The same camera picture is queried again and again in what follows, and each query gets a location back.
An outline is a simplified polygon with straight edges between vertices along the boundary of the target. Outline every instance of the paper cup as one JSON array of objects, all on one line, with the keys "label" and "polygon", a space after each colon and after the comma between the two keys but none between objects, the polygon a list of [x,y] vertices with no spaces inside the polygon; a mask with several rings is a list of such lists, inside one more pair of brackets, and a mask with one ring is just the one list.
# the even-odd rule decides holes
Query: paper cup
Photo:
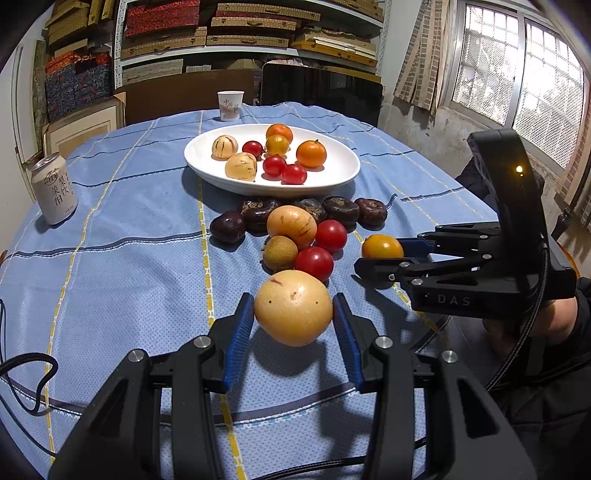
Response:
[{"label": "paper cup", "polygon": [[226,90],[217,93],[220,103],[220,120],[222,122],[232,122],[238,119],[243,96],[244,92],[239,90]]}]

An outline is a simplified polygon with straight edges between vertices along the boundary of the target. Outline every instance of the beverage can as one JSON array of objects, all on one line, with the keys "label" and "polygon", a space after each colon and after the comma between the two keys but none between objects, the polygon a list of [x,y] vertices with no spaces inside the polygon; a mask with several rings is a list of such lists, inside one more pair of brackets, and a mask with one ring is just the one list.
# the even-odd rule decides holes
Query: beverage can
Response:
[{"label": "beverage can", "polygon": [[29,166],[31,187],[48,225],[67,219],[78,206],[66,160],[54,153]]}]

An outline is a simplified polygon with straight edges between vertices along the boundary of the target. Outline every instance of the dark brown water chestnut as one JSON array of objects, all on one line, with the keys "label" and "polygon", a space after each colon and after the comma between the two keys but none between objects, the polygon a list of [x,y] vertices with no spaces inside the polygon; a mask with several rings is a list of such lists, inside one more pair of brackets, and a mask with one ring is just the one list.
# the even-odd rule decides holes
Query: dark brown water chestnut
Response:
[{"label": "dark brown water chestnut", "polygon": [[228,210],[212,220],[209,231],[216,240],[225,244],[235,244],[244,236],[246,227],[240,213]]},{"label": "dark brown water chestnut", "polygon": [[246,199],[238,207],[244,218],[246,230],[251,233],[266,233],[267,219],[273,210],[281,203],[275,199]]},{"label": "dark brown water chestnut", "polygon": [[326,211],[326,219],[336,220],[345,227],[354,226],[359,219],[359,205],[345,197],[328,197],[322,206]]},{"label": "dark brown water chestnut", "polygon": [[358,198],[355,203],[359,205],[359,223],[368,226],[383,225],[388,217],[386,206],[379,200]]},{"label": "dark brown water chestnut", "polygon": [[316,220],[317,225],[326,220],[326,211],[324,211],[322,204],[316,199],[299,200],[294,202],[294,206],[299,207],[312,215],[312,218]]}]

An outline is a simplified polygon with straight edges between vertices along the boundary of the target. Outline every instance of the black cable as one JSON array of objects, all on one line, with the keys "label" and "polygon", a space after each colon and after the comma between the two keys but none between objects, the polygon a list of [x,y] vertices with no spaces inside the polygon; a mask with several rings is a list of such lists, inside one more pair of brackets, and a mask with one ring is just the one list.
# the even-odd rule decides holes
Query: black cable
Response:
[{"label": "black cable", "polygon": [[52,457],[56,457],[57,456],[56,453],[52,452],[51,450],[46,449],[41,443],[39,443],[38,441],[36,441],[33,438],[33,436],[27,431],[27,429],[24,426],[22,426],[22,423],[20,421],[18,421],[17,416],[8,407],[8,405],[6,404],[6,401],[4,400],[4,398],[2,398],[1,395],[0,395],[0,402],[2,403],[2,405],[4,405],[4,408],[6,409],[6,411],[8,412],[8,414],[11,416],[12,421],[17,424],[17,427],[21,429],[21,431],[27,436],[27,438],[29,440],[31,440],[33,442],[33,444],[35,444],[35,446],[37,448],[41,449],[43,452],[45,452],[48,455],[51,455]]},{"label": "black cable", "polygon": [[[417,450],[427,444],[427,438],[416,440],[414,442],[414,449]],[[280,470],[278,472],[268,473],[259,476],[252,480],[279,480],[288,476],[299,475],[300,473],[315,472],[318,470],[326,470],[329,468],[342,468],[351,465],[363,465],[365,463],[365,455],[351,458],[343,458],[341,460],[326,460],[324,462],[308,463],[307,465],[293,466]]]},{"label": "black cable", "polygon": [[[6,305],[4,305],[4,301],[0,299],[0,331],[2,330],[2,321],[4,320],[4,349],[6,350]],[[57,361],[50,355],[46,355],[44,353],[25,353],[24,355],[19,355],[11,360],[7,360],[5,364],[4,356],[2,354],[2,345],[0,344],[0,377],[4,377],[12,391],[12,395],[14,398],[17,399],[17,402],[25,410],[28,414],[33,416],[43,416],[45,415],[46,411],[43,410],[39,412],[39,408],[41,407],[41,391],[43,387],[45,387],[46,383],[52,379],[52,377],[57,373]],[[2,367],[8,365],[9,362],[13,362],[11,367],[8,367],[6,370],[2,370]],[[41,381],[37,385],[37,392],[35,393],[35,406],[33,408],[27,408],[25,404],[21,401],[20,397],[17,395],[17,392],[12,384],[12,380],[8,376],[8,372],[15,368],[19,367],[20,365],[27,364],[29,362],[47,362],[51,364],[51,369],[49,372],[45,374],[45,376],[41,379]]]},{"label": "black cable", "polygon": [[534,307],[531,310],[530,317],[525,322],[525,326],[519,336],[519,339],[517,340],[517,343],[513,347],[513,350],[511,350],[509,356],[505,359],[501,367],[496,371],[496,373],[492,376],[492,378],[486,385],[487,391],[492,390],[497,384],[497,382],[503,377],[503,375],[505,375],[505,373],[513,363],[513,360],[515,360],[517,355],[519,355],[521,347],[523,347],[523,344],[525,343],[525,341],[531,333],[531,329],[534,327],[535,318],[537,317],[538,312],[540,311],[542,299],[544,298],[544,292],[546,290],[546,281],[548,280],[548,267],[550,266],[550,251],[548,249],[548,245],[544,245],[541,249],[541,252],[543,254],[543,267],[540,272],[541,280],[538,281],[538,291],[536,294]]},{"label": "black cable", "polygon": [[[6,307],[5,307],[2,299],[0,299],[0,331],[2,330],[2,320],[3,319],[4,319],[4,321],[6,320]],[[4,347],[6,348],[6,323],[4,324]],[[12,370],[13,368],[20,367],[21,365],[24,365],[24,364],[27,364],[30,362],[46,362],[46,363],[51,364],[51,369],[49,370],[49,372],[47,372],[45,374],[45,376],[41,379],[41,381],[37,385],[37,392],[35,393],[35,406],[33,408],[27,408],[25,405],[23,405],[22,401],[20,400],[19,396],[17,395],[17,393],[15,391],[15,388],[12,384],[12,381],[10,380],[10,377],[8,376],[8,372],[10,372],[10,370]],[[21,407],[30,415],[39,416],[39,415],[43,415],[46,413],[47,410],[44,410],[43,412],[39,412],[39,407],[41,406],[41,392],[42,392],[43,388],[45,387],[46,383],[49,382],[49,380],[51,380],[54,377],[54,375],[57,373],[58,367],[59,366],[58,366],[57,360],[55,358],[53,358],[52,356],[47,355],[45,353],[24,353],[22,355],[18,355],[16,357],[6,360],[6,362],[4,362],[4,356],[2,354],[2,343],[0,343],[0,377],[4,377],[6,379],[8,385],[10,386],[10,389],[12,390],[12,394],[14,395],[14,397],[17,399],[17,401],[19,402]],[[35,444],[36,447],[38,447],[43,452],[45,452],[46,454],[48,454],[52,457],[57,456],[56,453],[52,452],[51,450],[48,450],[43,445],[41,445],[41,443],[39,443],[38,441],[36,441],[33,438],[33,436],[28,432],[28,430],[18,420],[18,418],[14,414],[14,412],[10,409],[10,407],[8,406],[7,402],[4,400],[2,395],[0,395],[0,402],[2,403],[2,405],[4,405],[4,408],[6,409],[8,414],[11,416],[12,421],[14,421],[14,423],[17,424],[18,428],[21,429],[21,431],[27,436],[27,438],[29,440],[31,440],[33,442],[33,444]]]}]

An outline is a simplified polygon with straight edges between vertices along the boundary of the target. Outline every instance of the white plate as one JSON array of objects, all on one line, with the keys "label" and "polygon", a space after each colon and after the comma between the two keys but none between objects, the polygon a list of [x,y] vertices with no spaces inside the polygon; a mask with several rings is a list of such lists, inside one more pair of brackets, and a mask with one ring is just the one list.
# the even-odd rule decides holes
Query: white plate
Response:
[{"label": "white plate", "polygon": [[238,151],[250,141],[256,140],[265,146],[265,133],[271,124],[230,125],[210,130],[193,138],[185,147],[185,160],[203,180],[227,190],[248,196],[300,197],[317,196],[329,193],[335,187],[353,180],[359,173],[361,163],[355,153],[341,142],[326,135],[304,128],[290,127],[294,134],[291,148],[287,152],[287,163],[296,162],[297,147],[306,140],[319,140],[326,148],[326,162],[317,170],[308,170],[308,178],[303,185],[285,185],[281,180],[263,178],[262,161],[257,162],[254,182],[229,179],[224,167],[226,162],[212,157],[213,141],[220,135],[231,135],[238,142]]}]

